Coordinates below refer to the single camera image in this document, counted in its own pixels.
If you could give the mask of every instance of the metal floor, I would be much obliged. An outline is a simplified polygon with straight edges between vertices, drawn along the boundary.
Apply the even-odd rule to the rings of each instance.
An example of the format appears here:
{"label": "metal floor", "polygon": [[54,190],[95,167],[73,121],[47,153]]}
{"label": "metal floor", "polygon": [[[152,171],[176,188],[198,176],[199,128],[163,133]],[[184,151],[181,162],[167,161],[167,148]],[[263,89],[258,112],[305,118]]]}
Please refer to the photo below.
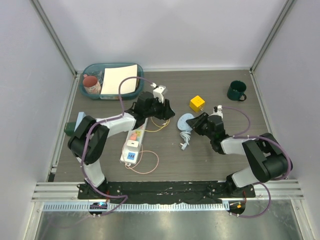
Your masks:
{"label": "metal floor", "polygon": [[[267,201],[248,201],[245,214],[260,213]],[[43,212],[36,240],[302,240],[290,200],[273,200],[254,219],[226,211],[116,212],[88,218],[87,212]]]}

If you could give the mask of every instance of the white wall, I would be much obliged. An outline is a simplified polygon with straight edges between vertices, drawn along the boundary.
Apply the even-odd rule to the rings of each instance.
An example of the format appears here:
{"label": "white wall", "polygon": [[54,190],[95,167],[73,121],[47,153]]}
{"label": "white wall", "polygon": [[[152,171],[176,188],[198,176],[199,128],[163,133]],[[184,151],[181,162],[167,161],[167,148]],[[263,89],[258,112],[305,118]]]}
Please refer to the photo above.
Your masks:
{"label": "white wall", "polygon": [[21,240],[37,181],[46,180],[72,82],[28,0],[0,7],[0,233]]}
{"label": "white wall", "polygon": [[74,67],[251,67],[286,0],[40,0]]}
{"label": "white wall", "polygon": [[292,161],[319,235],[320,2],[298,0],[256,77],[271,128]]}

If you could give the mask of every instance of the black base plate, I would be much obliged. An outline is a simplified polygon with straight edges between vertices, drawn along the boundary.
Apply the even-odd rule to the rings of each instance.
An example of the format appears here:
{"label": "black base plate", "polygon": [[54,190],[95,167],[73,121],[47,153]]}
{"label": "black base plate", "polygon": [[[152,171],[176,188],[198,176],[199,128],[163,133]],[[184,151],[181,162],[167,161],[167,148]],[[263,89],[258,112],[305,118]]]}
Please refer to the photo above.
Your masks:
{"label": "black base plate", "polygon": [[[128,195],[127,204],[215,204],[220,198],[247,198],[256,196],[252,185],[230,194],[225,182],[218,181],[119,181],[109,182],[108,194],[113,196]],[[89,191],[78,193],[78,199],[105,199]],[[120,203],[123,199],[111,199],[111,203]]]}

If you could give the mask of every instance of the green object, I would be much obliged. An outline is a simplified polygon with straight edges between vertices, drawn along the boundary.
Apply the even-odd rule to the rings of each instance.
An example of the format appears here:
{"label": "green object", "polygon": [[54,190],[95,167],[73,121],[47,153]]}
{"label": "green object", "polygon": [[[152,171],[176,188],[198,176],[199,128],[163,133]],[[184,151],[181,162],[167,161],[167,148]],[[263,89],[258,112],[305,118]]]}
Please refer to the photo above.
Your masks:
{"label": "green object", "polygon": [[232,101],[241,101],[247,99],[247,96],[245,95],[245,91],[247,90],[247,86],[244,82],[235,80],[230,84],[227,96]]}
{"label": "green object", "polygon": [[74,134],[76,128],[76,122],[67,122],[64,125],[64,132],[67,136],[71,137]]}

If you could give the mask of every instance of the white cable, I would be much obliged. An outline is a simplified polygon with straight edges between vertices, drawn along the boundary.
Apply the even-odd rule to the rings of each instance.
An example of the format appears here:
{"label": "white cable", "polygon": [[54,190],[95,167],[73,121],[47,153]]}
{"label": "white cable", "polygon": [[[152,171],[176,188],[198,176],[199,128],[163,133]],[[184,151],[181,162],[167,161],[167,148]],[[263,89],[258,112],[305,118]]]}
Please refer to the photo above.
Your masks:
{"label": "white cable", "polygon": [[186,147],[189,145],[189,141],[190,141],[190,138],[191,138],[190,134],[191,134],[190,131],[182,131],[182,132],[180,132],[180,136],[184,140],[184,143],[180,143],[182,150],[185,150]]}

